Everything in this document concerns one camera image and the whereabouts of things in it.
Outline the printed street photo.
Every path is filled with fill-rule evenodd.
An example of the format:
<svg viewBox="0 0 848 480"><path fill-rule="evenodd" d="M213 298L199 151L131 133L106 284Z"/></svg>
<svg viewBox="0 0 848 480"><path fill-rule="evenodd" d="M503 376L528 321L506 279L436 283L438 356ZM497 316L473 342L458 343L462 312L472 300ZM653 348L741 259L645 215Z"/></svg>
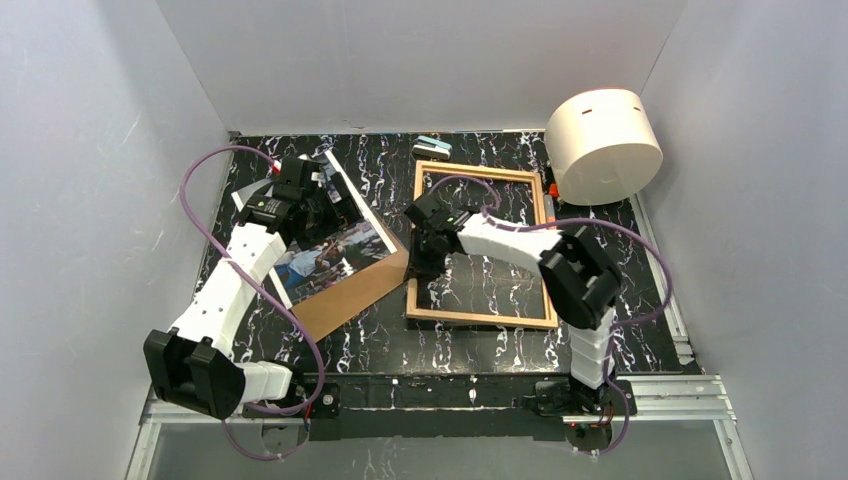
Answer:
<svg viewBox="0 0 848 480"><path fill-rule="evenodd" d="M274 205L271 188L274 174L285 157L274 162L272 173L267 180L255 182L233 194L238 209L237 224L233 232L236 240L263 242L265 237L256 233L259 229L280 237L267 257L274 261L269 277L281 303L287 307L334 286L396 251L385 229L367 208L363 198L353 189L347 175L330 154L301 155L296 158L321 155L327 156L345 176L361 210L361 220L311 248L301 249L295 242L285 243L280 234L271 230Z"/></svg>

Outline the light wooden picture frame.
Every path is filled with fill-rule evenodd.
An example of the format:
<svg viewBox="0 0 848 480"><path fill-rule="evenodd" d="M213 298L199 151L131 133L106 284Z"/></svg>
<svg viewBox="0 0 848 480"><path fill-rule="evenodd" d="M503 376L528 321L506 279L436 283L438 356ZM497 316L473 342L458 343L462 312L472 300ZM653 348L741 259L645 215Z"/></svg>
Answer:
<svg viewBox="0 0 848 480"><path fill-rule="evenodd" d="M547 219L544 205L543 183L539 173L486 166L469 166L446 162L418 160L415 166L414 194L417 198L424 193L424 175L426 173L454 174L471 177L476 180L499 180L505 182L525 183L530 186L534 221L541 224ZM470 313L456 311L441 311L419 308L417 306L418 282L415 278L407 281L406 309L408 317L420 320L449 321L467 324L490 324L504 327L521 327L532 329L555 329L559 320L554 312L550 298L545 290L542 290L543 312L542 318L525 318L516 316L504 316L499 314Z"/></svg>

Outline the brown cardboard backing board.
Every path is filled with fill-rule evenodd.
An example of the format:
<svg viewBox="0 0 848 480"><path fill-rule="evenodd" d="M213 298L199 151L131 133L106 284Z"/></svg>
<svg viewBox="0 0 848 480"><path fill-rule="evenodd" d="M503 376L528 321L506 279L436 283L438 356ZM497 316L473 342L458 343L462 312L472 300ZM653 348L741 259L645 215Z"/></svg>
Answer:
<svg viewBox="0 0 848 480"><path fill-rule="evenodd" d="M394 253L290 308L315 341L325 338L404 283L409 253L394 233L390 230L386 233L396 248Z"/></svg>

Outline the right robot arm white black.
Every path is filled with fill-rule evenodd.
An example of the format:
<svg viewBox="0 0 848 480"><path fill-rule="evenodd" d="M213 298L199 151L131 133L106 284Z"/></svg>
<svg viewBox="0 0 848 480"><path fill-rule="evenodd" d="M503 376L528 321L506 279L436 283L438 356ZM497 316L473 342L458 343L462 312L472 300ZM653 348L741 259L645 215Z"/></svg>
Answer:
<svg viewBox="0 0 848 480"><path fill-rule="evenodd" d="M540 394L539 414L603 410L614 377L610 353L620 270L584 230L533 229L476 208L453 207L431 195L405 210L413 229L407 275L432 281L453 254L486 256L520 267L541 279L557 318L570 336L568 380L555 394Z"/></svg>

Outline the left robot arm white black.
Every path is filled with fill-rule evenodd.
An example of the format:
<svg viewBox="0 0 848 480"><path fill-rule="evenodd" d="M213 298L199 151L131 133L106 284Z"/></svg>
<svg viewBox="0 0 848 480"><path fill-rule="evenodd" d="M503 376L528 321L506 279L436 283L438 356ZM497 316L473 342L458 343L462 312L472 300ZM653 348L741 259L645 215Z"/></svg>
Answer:
<svg viewBox="0 0 848 480"><path fill-rule="evenodd" d="M276 162L268 181L243 194L230 242L190 305L168 330L146 338L143 352L157 397L216 419L247 403L285 399L292 368L277 361L235 362L235 334L290 245L306 250L361 218L345 174L330 162Z"/></svg>

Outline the orange grey marker pen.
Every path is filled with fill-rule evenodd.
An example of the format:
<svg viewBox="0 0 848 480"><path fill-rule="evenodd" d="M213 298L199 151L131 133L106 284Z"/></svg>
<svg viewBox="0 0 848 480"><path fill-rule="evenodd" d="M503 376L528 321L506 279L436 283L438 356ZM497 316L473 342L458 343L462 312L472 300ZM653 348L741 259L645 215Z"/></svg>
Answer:
<svg viewBox="0 0 848 480"><path fill-rule="evenodd" d="M552 183L543 196L546 223L553 222L557 219L556 211L558 205L558 197L559 192L557 185L555 183Z"/></svg>

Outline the white cylindrical container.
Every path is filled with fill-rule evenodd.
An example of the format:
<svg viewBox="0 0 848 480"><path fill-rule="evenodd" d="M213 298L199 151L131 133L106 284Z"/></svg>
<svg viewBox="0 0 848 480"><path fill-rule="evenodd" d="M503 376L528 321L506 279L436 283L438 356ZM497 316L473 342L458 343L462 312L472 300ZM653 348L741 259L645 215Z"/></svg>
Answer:
<svg viewBox="0 0 848 480"><path fill-rule="evenodd" d="M664 154L638 94L603 88L562 103L544 130L558 197L578 206L625 200L645 188Z"/></svg>

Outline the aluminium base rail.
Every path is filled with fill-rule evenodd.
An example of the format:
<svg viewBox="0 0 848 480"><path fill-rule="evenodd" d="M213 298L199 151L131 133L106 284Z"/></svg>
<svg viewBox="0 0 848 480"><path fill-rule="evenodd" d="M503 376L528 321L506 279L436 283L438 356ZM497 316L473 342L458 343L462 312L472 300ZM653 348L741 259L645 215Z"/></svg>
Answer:
<svg viewBox="0 0 848 480"><path fill-rule="evenodd" d="M632 415L540 417L536 377L334 375L308 420L152 399L130 479L748 479L721 379L629 378Z"/></svg>

